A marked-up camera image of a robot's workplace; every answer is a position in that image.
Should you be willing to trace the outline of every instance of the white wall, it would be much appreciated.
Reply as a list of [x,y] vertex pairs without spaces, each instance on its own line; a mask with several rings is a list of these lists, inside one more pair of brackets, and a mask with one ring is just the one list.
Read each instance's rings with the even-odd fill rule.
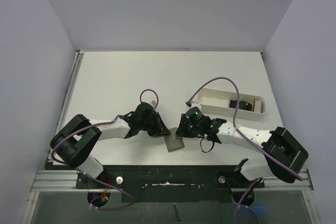
[[76,49],[263,50],[292,0],[50,0]]
[[0,223],[19,223],[75,50],[48,0],[0,0]]
[[336,222],[336,0],[293,0],[265,51],[286,127],[310,154],[322,223]]

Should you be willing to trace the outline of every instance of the white tray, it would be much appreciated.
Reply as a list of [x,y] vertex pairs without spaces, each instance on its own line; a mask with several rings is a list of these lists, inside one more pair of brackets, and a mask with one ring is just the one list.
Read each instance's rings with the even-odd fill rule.
[[[253,103],[257,99],[262,101],[261,113],[238,110],[237,117],[249,120],[258,120],[266,113],[266,101],[263,97],[251,94],[240,94],[240,100]],[[229,108],[230,100],[237,100],[237,94],[223,90],[201,89],[197,97],[202,106],[202,112],[233,116],[235,109]]]

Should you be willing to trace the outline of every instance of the black joint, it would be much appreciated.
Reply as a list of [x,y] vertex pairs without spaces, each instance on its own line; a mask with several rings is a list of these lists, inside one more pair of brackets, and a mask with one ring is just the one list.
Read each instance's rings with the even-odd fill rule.
[[164,125],[160,114],[153,110],[153,107],[146,102],[141,102],[131,115],[120,118],[125,120],[131,128],[125,138],[133,137],[139,131],[147,131],[151,137],[170,135],[170,131]]
[[[59,142],[70,134],[90,125],[89,120],[82,114],[74,116],[50,141],[50,147],[55,148]],[[80,132],[78,135],[82,136],[79,141],[74,137],[70,137],[56,150],[56,153],[70,168],[80,166],[88,158],[101,135],[101,131],[97,127],[92,127]]]
[[[283,127],[270,131],[272,136],[266,143],[262,143],[263,150],[281,162],[295,173],[299,173],[308,159],[308,152],[302,145]],[[287,183],[294,183],[295,177],[278,164],[265,157],[272,173]]]
[[201,130],[198,127],[195,127],[192,121],[186,117],[185,114],[181,115],[180,124],[176,130],[175,135],[177,137],[198,137],[198,134],[201,134]]

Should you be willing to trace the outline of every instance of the purple cable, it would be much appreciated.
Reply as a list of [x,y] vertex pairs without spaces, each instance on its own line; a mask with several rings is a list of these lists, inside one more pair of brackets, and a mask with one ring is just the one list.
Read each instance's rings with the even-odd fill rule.
[[142,100],[141,100],[142,95],[143,95],[144,92],[146,92],[146,91],[151,91],[151,92],[153,92],[153,93],[155,94],[155,96],[156,96],[156,105],[155,105],[154,108],[153,108],[153,110],[155,110],[156,107],[158,107],[158,105],[159,105],[159,96],[157,95],[157,93],[156,93],[154,90],[152,90],[152,89],[145,89],[145,90],[143,90],[143,91],[141,92],[141,94],[140,94],[140,102],[142,102]]
[[256,149],[258,149],[261,153],[263,153],[266,157],[268,157],[270,160],[272,160],[274,163],[276,163],[277,165],[279,165],[280,167],[282,167],[283,169],[285,169],[286,171],[288,171],[291,175],[293,175],[296,179],[300,180],[300,181],[303,181],[303,178],[297,174],[296,172],[294,172],[293,170],[291,170],[289,167],[287,167],[286,165],[284,165],[283,163],[277,161],[275,158],[273,158],[271,155],[269,155],[267,152],[265,152],[259,145],[257,145],[256,143],[252,142],[247,136],[244,135],[243,132],[240,131],[240,129],[237,128],[237,125],[236,125],[236,116],[237,116],[237,112],[238,112],[238,109],[239,109],[239,91],[238,91],[238,87],[237,85],[229,78],[227,77],[217,77],[217,78],[214,78],[208,82],[206,82],[205,84],[203,84],[192,96],[191,98],[188,100],[188,102],[191,102],[194,97],[197,95],[197,93],[202,89],[204,88],[206,85],[208,85],[210,82],[213,82],[213,81],[216,81],[216,80],[227,80],[229,82],[231,82],[231,84],[235,87],[236,89],[236,93],[237,93],[237,106],[236,106],[236,109],[235,109],[235,113],[233,115],[233,126],[234,128],[237,130],[237,132],[246,140],[248,141],[251,145],[253,145]]
[[[123,205],[123,206],[120,206],[120,207],[108,207],[108,208],[97,207],[97,209],[99,209],[99,210],[105,210],[105,211],[110,211],[110,210],[120,210],[120,209],[129,207],[129,206],[132,206],[132,205],[135,203],[135,202],[134,202],[134,197],[133,197],[132,195],[130,195],[128,192],[126,192],[126,191],[124,191],[124,190],[121,190],[121,189],[118,188],[118,187],[109,185],[109,184],[107,184],[107,183],[105,183],[105,182],[103,182],[103,181],[100,181],[100,180],[96,179],[96,178],[93,178],[93,177],[91,177],[91,176],[88,175],[88,174],[84,174],[84,175],[85,175],[86,177],[88,177],[89,179],[92,179],[93,181],[98,182],[98,183],[100,183],[100,184],[102,184],[102,185],[104,185],[104,186],[110,187],[111,189],[115,189],[115,190],[117,190],[117,191],[119,191],[119,192],[121,192],[121,193],[127,195],[128,197],[130,197],[130,198],[132,199],[132,202],[127,203],[126,205]],[[96,198],[93,198],[93,199],[90,201],[90,204],[93,204],[93,202],[94,202],[96,199],[98,199],[98,198],[100,198],[100,196],[98,196],[98,197],[96,197]]]
[[[259,182],[260,179],[256,179],[255,181],[253,181],[251,183],[251,185],[248,187],[248,189],[244,192],[244,194],[242,195],[242,197],[240,198],[238,204],[236,205],[236,209],[235,209],[235,213],[234,213],[234,224],[236,224],[236,217],[237,217],[237,213],[238,213],[238,208],[239,206],[241,205],[242,201],[244,200],[245,196],[248,194],[248,192],[254,187],[255,184],[257,184]],[[252,208],[249,208],[252,211],[252,213],[254,213],[254,215],[257,217],[258,219],[258,223],[261,224],[260,222],[260,219],[259,219],[259,216],[257,215],[257,213],[252,209]]]
[[117,116],[113,119],[113,121],[111,121],[111,122],[103,122],[103,123],[92,124],[92,125],[86,126],[86,127],[84,127],[84,128],[81,128],[81,129],[79,129],[79,130],[77,130],[77,131],[71,133],[70,135],[66,136],[64,139],[62,139],[62,140],[61,140],[61,141],[60,141],[60,142],[59,142],[59,143],[52,149],[52,151],[51,151],[51,158],[52,158],[53,160],[55,160],[56,162],[59,162],[59,163],[61,163],[61,164],[66,165],[66,163],[63,162],[62,160],[59,160],[59,159],[55,158],[55,152],[57,151],[57,149],[58,149],[58,148],[59,148],[65,141],[67,141],[67,140],[69,140],[71,137],[73,137],[73,136],[75,136],[75,135],[81,133],[82,131],[88,130],[88,129],[92,128],[92,127],[101,126],[101,125],[113,124],[113,123],[116,122],[116,120],[118,119],[118,117],[120,117],[120,115],[117,115]]
[[[55,158],[55,152],[56,152],[57,149],[60,147],[60,145],[62,145],[62,144],[63,144],[66,140],[68,140],[69,138],[71,138],[71,137],[73,137],[73,136],[75,136],[75,135],[81,133],[82,131],[88,130],[88,129],[92,128],[92,127],[101,126],[101,125],[113,124],[113,123],[116,122],[116,120],[117,120],[119,117],[120,117],[120,115],[117,115],[117,116],[113,119],[113,121],[110,121],[110,122],[103,122],[103,123],[96,123],[96,124],[89,125],[89,126],[87,126],[87,127],[81,128],[80,130],[77,130],[77,131],[71,133],[70,135],[66,136],[63,140],[61,140],[61,141],[60,141],[60,142],[59,142],[59,143],[52,149],[52,151],[51,151],[51,158],[52,158],[53,160],[55,160],[56,162],[59,162],[59,163],[61,163],[61,164],[65,164],[65,165],[66,165],[66,163],[63,162],[62,160],[59,160],[59,159]],[[130,205],[134,204],[134,198],[133,198],[133,196],[130,195],[128,192],[126,192],[126,191],[124,191],[124,190],[121,190],[121,189],[118,188],[118,187],[109,185],[109,184],[107,184],[107,183],[105,183],[105,182],[103,182],[103,181],[101,181],[101,180],[98,180],[98,179],[96,179],[96,178],[93,178],[93,177],[91,177],[91,176],[88,175],[88,174],[84,174],[84,175],[85,175],[86,177],[92,179],[93,181],[97,182],[97,183],[100,183],[100,184],[102,184],[102,185],[104,185],[104,186],[110,187],[111,189],[118,190],[119,192],[121,192],[121,193],[127,195],[128,197],[130,197],[130,198],[132,199],[132,202],[131,202],[131,203],[128,203],[128,204],[123,205],[123,206],[121,206],[121,207],[112,207],[112,208],[102,208],[102,207],[98,207],[97,209],[99,209],[99,210],[119,210],[119,209],[123,209],[123,208],[129,207]]]

